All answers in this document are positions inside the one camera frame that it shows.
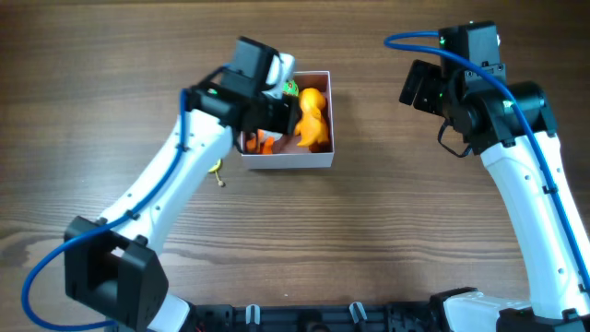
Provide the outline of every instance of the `rubber duck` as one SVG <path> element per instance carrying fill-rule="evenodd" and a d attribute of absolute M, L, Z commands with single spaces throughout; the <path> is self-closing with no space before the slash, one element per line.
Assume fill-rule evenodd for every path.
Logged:
<path fill-rule="evenodd" d="M 328 125 L 322 116 L 325 107 L 325 97 L 318 89 L 304 89 L 299 95 L 302 117 L 295 125 L 294 135 L 301 134 L 298 147 L 310 147 L 314 144 L 330 142 Z"/>

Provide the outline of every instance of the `green toy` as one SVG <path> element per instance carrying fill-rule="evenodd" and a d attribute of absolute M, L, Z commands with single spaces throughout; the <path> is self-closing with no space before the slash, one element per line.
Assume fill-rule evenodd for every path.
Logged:
<path fill-rule="evenodd" d="M 295 83 L 294 80 L 285 82 L 285 85 L 283 86 L 283 93 L 288 96 L 299 97 L 299 87 L 297 86 L 297 83 Z"/>

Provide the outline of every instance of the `cardboard box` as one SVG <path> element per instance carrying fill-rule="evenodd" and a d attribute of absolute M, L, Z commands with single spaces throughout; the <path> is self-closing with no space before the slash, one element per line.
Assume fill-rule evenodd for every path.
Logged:
<path fill-rule="evenodd" d="M 324 94 L 326 105 L 324 109 L 325 121 L 330 131 L 330 146 L 326 152 L 320 153 L 278 153 L 272 155 L 242 154 L 243 165 L 249 170 L 263 169 L 296 169 L 296 168 L 325 168 L 332 166 L 334 158 L 334 116 L 332 113 L 332 90 L 330 86 L 330 72 L 310 71 L 296 72 L 293 79 L 299 91 L 306 88 L 316 88 Z"/>

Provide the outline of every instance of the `wood surface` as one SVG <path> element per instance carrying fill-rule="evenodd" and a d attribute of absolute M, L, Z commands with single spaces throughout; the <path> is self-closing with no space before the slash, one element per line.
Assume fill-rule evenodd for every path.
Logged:
<path fill-rule="evenodd" d="M 0 1 L 0 331 L 22 313 L 30 269 L 76 215 L 94 218 L 158 151 L 180 88 L 230 60 L 246 35 L 332 76 L 333 167 L 246 171 L 233 151 L 174 224 L 160 260 L 194 303 L 424 300 L 475 286 L 524 298 L 525 269 L 480 158 L 436 142 L 442 122 L 397 102 L 415 58 L 389 34 L 493 19 L 510 82 L 549 95 L 574 199 L 590 219 L 588 2 Z M 433 44 L 433 41 L 417 41 Z M 457 135 L 449 144 L 461 148 Z M 64 293 L 63 258 L 36 281 L 55 323 L 100 319 Z"/>

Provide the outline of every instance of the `open box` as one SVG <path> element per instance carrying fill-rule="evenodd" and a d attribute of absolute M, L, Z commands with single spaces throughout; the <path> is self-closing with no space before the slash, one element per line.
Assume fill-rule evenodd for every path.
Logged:
<path fill-rule="evenodd" d="M 299 91 L 316 88 L 325 96 L 326 104 L 323 116 L 330 132 L 330 144 L 324 152 L 318 153 L 278 153 L 272 155 L 242 154 L 243 165 L 249 170 L 263 169 L 294 169 L 294 168 L 325 168 L 332 166 L 334 158 L 334 116 L 332 114 L 332 90 L 330 86 L 330 72 L 309 71 L 296 72 L 293 79 Z M 299 142 L 300 136 L 294 137 Z M 245 137 L 242 135 L 242 146 L 245 147 Z"/>

